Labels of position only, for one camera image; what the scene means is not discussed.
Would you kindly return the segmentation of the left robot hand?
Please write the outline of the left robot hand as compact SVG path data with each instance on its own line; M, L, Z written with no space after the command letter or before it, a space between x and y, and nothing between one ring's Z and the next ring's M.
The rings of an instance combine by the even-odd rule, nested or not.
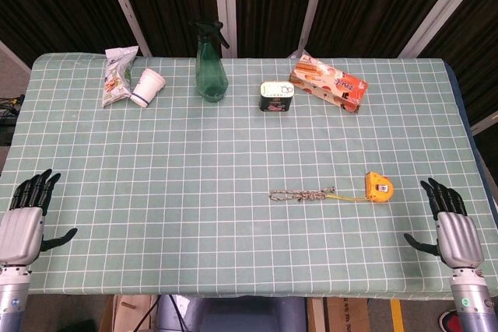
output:
M71 228L53 239L44 238L44 223L60 173L47 169L24 180L14 191L8 210L1 219L1 265L25 267L41 253L68 243L78 232Z

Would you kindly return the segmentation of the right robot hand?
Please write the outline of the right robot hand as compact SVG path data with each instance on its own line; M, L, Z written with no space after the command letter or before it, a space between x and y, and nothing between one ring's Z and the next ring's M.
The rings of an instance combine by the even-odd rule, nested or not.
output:
M451 269L479 267L484 261L482 247L461 195L431 177L420 184L429 199L437 242L421 243L408 233L405 240L415 250L439 257Z

